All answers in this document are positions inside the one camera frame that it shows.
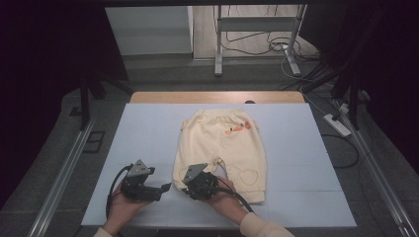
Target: waistband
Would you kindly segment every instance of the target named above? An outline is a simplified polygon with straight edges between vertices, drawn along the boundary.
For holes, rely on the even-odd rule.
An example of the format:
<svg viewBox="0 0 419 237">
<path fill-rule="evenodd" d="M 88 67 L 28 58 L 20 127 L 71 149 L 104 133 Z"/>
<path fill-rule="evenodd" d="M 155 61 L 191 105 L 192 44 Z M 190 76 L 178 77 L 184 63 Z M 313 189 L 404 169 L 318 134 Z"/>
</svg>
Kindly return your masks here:
<svg viewBox="0 0 419 237">
<path fill-rule="evenodd" d="M 195 115 L 198 117 L 230 117 L 246 115 L 246 113 L 243 111 L 243 109 L 200 109 L 195 113 Z"/>
</svg>

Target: cream sweatpants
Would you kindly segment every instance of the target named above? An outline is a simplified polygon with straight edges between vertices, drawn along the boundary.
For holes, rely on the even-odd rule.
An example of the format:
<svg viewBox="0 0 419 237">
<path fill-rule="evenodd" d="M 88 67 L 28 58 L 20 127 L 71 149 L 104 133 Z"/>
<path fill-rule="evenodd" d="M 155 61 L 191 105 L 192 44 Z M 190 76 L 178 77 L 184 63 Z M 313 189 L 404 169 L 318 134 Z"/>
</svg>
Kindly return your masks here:
<svg viewBox="0 0 419 237">
<path fill-rule="evenodd" d="M 190 165 L 220 165 L 237 191 L 250 203 L 265 200 L 266 158 L 259 128 L 241 109 L 199 110 L 182 126 L 173 169 L 178 190 Z"/>
</svg>

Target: human hand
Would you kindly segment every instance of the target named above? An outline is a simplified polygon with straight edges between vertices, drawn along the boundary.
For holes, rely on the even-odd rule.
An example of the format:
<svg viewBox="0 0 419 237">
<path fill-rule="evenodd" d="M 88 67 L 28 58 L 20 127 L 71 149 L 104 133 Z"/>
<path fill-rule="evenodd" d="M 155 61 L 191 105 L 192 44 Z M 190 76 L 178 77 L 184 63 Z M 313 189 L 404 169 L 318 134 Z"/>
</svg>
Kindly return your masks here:
<svg viewBox="0 0 419 237">
<path fill-rule="evenodd" d="M 225 188 L 236 192 L 234 184 L 231 181 L 226 180 L 220 176 L 217 176 L 217 178 L 218 186 L 220 188 Z M 238 225 L 240 225 L 244 216 L 248 213 L 241 207 L 240 202 L 236 197 L 233 197 L 232 195 L 226 194 L 224 192 L 217 192 L 214 197 L 208 200 L 203 200 L 203 202 L 207 203 L 216 212 L 227 217 Z"/>
<path fill-rule="evenodd" d="M 121 184 L 112 193 L 114 197 L 109 211 L 108 220 L 102 227 L 112 236 L 115 236 L 120 230 L 136 215 L 143 207 L 152 203 L 152 201 L 132 201 L 121 193 Z"/>
</svg>

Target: garment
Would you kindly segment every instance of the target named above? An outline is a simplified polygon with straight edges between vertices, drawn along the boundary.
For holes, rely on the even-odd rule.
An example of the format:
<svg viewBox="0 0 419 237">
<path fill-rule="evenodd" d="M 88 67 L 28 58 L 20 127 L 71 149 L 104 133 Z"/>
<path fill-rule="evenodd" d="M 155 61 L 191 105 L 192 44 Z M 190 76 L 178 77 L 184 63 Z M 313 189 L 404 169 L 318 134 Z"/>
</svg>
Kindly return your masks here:
<svg viewBox="0 0 419 237">
<path fill-rule="evenodd" d="M 241 109 L 199 110 L 184 122 L 173 169 L 178 190 L 190 165 L 220 165 L 237 192 L 249 203 L 265 200 L 266 158 L 259 128 Z"/>
<path fill-rule="evenodd" d="M 293 237 L 286 228 L 275 222 L 265 221 L 254 213 L 244 216 L 240 223 L 240 232 L 247 237 Z M 99 228 L 94 237 L 111 237 L 111 235 Z"/>
</svg>

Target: wrist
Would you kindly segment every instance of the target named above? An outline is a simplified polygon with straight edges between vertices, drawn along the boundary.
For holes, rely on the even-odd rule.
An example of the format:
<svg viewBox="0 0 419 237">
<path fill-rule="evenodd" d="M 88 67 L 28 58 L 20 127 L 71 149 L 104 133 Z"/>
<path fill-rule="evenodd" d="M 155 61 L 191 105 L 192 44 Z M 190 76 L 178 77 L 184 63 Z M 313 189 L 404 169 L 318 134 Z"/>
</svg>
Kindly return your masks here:
<svg viewBox="0 0 419 237">
<path fill-rule="evenodd" d="M 239 206 L 229 211 L 226 217 L 234 223 L 236 223 L 237 225 L 240 225 L 241 221 L 244 219 L 244 216 L 246 216 L 247 213 L 249 213 L 247 210 Z"/>
<path fill-rule="evenodd" d="M 122 223 L 117 221 L 107 220 L 105 224 L 102 226 L 106 232 L 108 232 L 112 236 L 117 236 L 118 232 L 124 227 Z"/>
</svg>

